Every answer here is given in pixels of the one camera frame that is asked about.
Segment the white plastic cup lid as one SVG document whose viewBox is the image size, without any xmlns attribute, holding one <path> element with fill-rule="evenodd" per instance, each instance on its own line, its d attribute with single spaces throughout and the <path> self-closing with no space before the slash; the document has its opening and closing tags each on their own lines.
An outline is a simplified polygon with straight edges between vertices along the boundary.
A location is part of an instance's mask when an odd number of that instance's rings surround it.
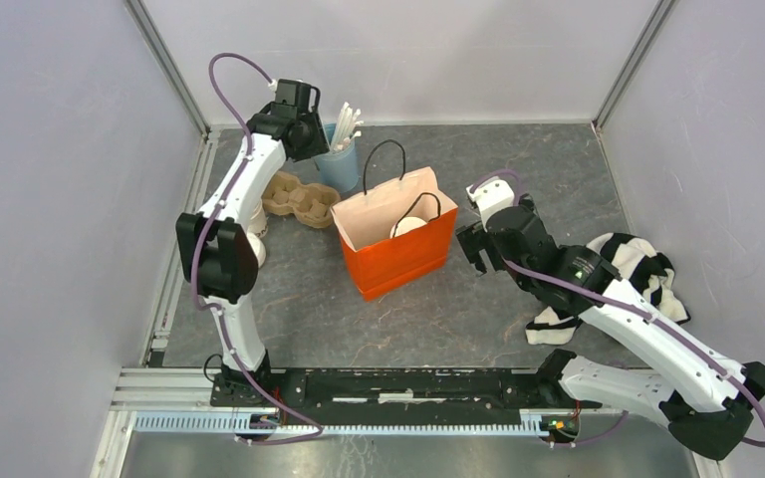
<svg viewBox="0 0 765 478">
<path fill-rule="evenodd" d="M 389 232 L 389 238 L 393 239 L 395 237 L 402 236 L 415 229 L 419 229 L 423 226 L 426 226 L 427 224 L 428 224 L 428 221 L 420 217 L 416 217 L 416 216 L 404 217 L 401 220 L 397 221 L 392 226 Z"/>
</svg>

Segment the orange paper bag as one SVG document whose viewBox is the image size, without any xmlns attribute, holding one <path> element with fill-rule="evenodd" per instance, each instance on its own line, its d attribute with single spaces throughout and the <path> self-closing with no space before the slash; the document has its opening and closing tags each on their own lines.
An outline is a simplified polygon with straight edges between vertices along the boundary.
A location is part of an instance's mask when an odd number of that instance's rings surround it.
<svg viewBox="0 0 765 478">
<path fill-rule="evenodd" d="M 347 270 L 366 301 L 442 267 L 458 211 L 439 188 L 432 168 L 406 170 L 405 149 L 394 139 L 374 146 L 363 179 L 368 178 L 374 155 L 387 144 L 400 150 L 400 174 L 372 188 L 364 185 L 360 193 L 332 207 Z M 407 216 L 423 218 L 428 224 L 390 239 L 392 226 Z"/>
</svg>

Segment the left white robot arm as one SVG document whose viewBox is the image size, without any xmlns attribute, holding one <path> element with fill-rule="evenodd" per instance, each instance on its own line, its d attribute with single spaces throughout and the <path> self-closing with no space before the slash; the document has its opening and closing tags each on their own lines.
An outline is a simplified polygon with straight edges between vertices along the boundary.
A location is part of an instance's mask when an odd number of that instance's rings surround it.
<svg viewBox="0 0 765 478">
<path fill-rule="evenodd" d="M 253 318 L 251 292 L 260 265 L 248 228 L 266 186 L 292 159 L 329 148 L 319 114 L 319 88 L 280 79 L 274 98 L 243 125 L 244 138 L 216 192 L 175 223 L 184 278 L 197 309 L 211 313 L 222 347 L 222 366 L 238 374 L 234 390 L 249 405 L 273 392 L 265 346 Z"/>
</svg>

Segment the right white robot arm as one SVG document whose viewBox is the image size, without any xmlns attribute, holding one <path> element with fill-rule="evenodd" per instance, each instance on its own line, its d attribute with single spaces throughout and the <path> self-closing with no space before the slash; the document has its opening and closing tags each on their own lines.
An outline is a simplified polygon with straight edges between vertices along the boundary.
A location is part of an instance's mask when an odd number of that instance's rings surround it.
<svg viewBox="0 0 765 478">
<path fill-rule="evenodd" d="M 524 292 L 609 335 L 651 371 L 606 366 L 557 350 L 535 380 L 549 406 L 598 402 L 666 429 L 690 451 L 720 461 L 740 444 L 765 448 L 765 364 L 715 352 L 651 305 L 591 249 L 555 243 L 535 210 L 519 204 L 457 230 L 481 273 L 509 274 Z"/>
</svg>

